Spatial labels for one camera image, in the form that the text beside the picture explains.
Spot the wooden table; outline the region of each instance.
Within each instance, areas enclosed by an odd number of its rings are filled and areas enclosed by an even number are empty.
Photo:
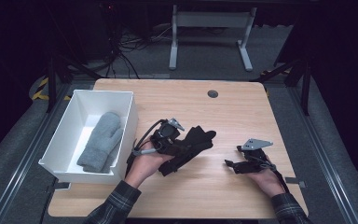
[[[178,172],[155,173],[140,187],[142,192],[129,217],[151,218],[274,218],[269,198],[245,175],[235,175],[225,160],[243,161],[236,146],[249,138],[268,140],[263,150],[284,177],[295,177],[264,87],[254,82],[99,79],[96,91],[133,91],[140,139],[159,119],[176,118],[185,131],[200,125],[215,130],[213,147],[204,150]],[[218,92],[216,98],[208,91]],[[288,184],[308,213],[300,188]],[[54,217],[85,217],[103,203],[111,185],[72,184],[55,191],[48,213]]]

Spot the black glove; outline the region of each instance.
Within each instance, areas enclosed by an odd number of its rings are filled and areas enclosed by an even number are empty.
[[[164,176],[176,172],[203,150],[213,147],[212,139],[215,136],[215,131],[208,131],[206,133],[200,126],[191,128],[184,140],[174,141],[174,145],[185,148],[186,150],[182,150],[180,154],[176,155],[172,160],[164,162],[158,170]]]

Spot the person's left hand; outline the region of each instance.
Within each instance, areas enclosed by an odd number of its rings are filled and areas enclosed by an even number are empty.
[[[150,142],[150,137],[148,137],[144,140],[141,150],[150,148],[153,148],[153,144]],[[124,181],[137,189],[148,177],[158,170],[162,163],[171,159],[173,159],[173,156],[159,154],[158,152],[137,156]]]

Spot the plaid sleeve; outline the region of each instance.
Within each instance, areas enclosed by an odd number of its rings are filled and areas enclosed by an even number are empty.
[[[120,223],[127,218],[140,195],[140,190],[120,181],[106,201],[94,209],[83,223]]]
[[[312,223],[292,194],[278,194],[271,200],[277,219],[281,224]]]

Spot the hand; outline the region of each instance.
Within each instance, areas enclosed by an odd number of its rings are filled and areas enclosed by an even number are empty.
[[[245,175],[253,179],[258,187],[270,198],[277,194],[285,193],[278,177],[270,169],[264,169],[258,173],[248,173]]]
[[[153,148],[153,144],[150,142],[149,136],[144,140],[141,150],[150,148]],[[137,156],[124,181],[137,189],[148,177],[158,170],[162,163],[171,159],[173,159],[173,156],[159,154],[158,152]]]

